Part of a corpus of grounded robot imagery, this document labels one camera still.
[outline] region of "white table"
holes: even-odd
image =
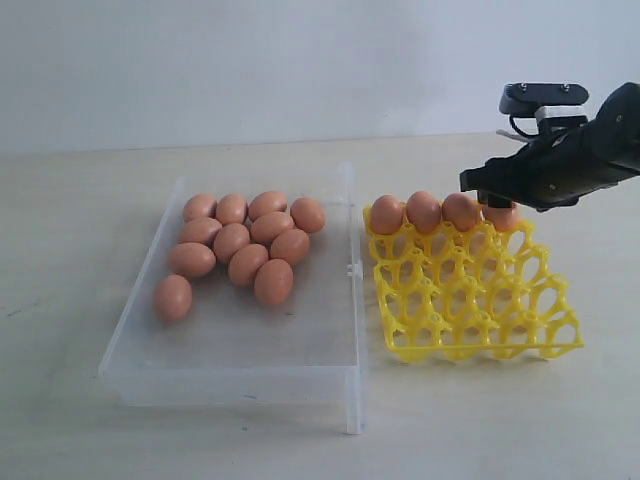
[[[342,435],[329,408],[129,409],[97,378],[178,175],[352,161],[364,206],[443,197],[462,169],[519,146],[486,134],[0,157],[0,477],[640,478],[636,180],[526,212],[582,321],[586,348],[555,360],[400,365],[367,268],[364,436]]]

